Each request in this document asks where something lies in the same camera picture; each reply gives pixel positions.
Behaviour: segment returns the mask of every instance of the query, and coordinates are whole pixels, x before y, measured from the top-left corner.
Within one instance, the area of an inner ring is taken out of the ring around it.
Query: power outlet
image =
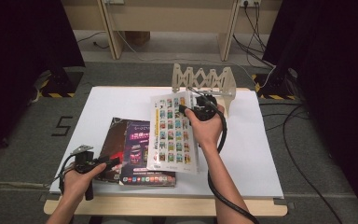
[[[255,7],[255,3],[258,3],[258,6],[260,7],[261,0],[241,0],[240,7],[243,7],[243,3],[247,1],[248,7]]]

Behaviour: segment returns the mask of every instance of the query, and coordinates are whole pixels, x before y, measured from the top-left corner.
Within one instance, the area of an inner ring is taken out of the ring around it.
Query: human hand
[[[70,203],[79,204],[83,200],[83,196],[89,187],[92,178],[102,172],[106,167],[106,163],[101,163],[85,174],[80,174],[75,170],[67,172],[64,176],[64,193],[63,200]]]
[[[224,114],[224,107],[217,105],[217,109]],[[200,144],[204,153],[205,150],[216,150],[217,141],[223,130],[222,120],[219,115],[215,114],[211,119],[200,121],[190,109],[186,109],[185,113],[188,119],[190,119],[194,137]]]

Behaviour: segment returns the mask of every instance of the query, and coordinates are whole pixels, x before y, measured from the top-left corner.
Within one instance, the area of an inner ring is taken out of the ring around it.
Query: magazine
[[[149,171],[149,121],[128,120],[120,185],[173,187],[175,172]]]
[[[179,105],[192,107],[191,91],[151,98],[147,169],[197,174],[199,153],[189,119]]]
[[[118,183],[123,162],[123,149],[126,139],[125,133],[127,129],[127,123],[128,121],[126,119],[112,118],[112,122],[105,137],[99,159],[106,156],[108,156],[110,160],[119,158],[120,163],[112,167],[111,170],[95,176],[95,179]]]

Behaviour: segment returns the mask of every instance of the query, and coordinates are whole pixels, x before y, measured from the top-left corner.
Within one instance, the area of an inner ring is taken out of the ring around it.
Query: black fabric
[[[294,11],[303,10],[300,4],[285,8],[288,5],[293,1],[284,0],[280,14],[291,17]],[[296,44],[287,36],[305,28],[297,24],[292,30],[280,29],[279,19],[267,52],[273,51],[269,56],[282,63],[286,60],[282,53]],[[298,72],[298,83],[322,137],[358,197],[358,4],[324,1],[310,29],[306,47],[303,45],[285,63]],[[284,42],[283,36],[288,38],[283,47],[274,47]]]
[[[0,141],[45,71],[84,66],[59,0],[0,1]]]

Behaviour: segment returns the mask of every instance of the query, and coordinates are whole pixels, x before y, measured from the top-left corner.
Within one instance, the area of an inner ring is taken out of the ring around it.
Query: controller cable
[[[203,95],[200,92],[194,90],[193,88],[189,88],[189,89],[191,91],[195,92],[196,94],[200,95],[202,97],[202,99],[204,99],[205,105],[211,106],[213,108],[213,110],[216,111],[217,115],[220,117],[220,119],[222,121],[222,126],[223,126],[222,136],[220,138],[219,146],[217,147],[217,152],[220,154],[220,151],[223,149],[223,145],[225,144],[226,136],[227,136],[226,118],[225,118],[224,114],[220,110],[217,109],[217,106],[213,102],[211,102],[205,95]],[[209,188],[211,189],[213,195],[218,200],[220,200],[220,202],[224,203],[226,206],[228,206],[229,208],[231,208],[231,209],[235,210],[236,212],[240,213],[244,217],[247,217],[248,219],[253,221],[254,224],[259,223],[258,220],[251,213],[249,213],[245,209],[237,206],[235,203],[232,203],[227,198],[225,198],[222,194],[220,194],[220,192],[216,189],[216,187],[213,184],[213,181],[211,179],[209,171],[208,171],[208,185],[209,185]]]

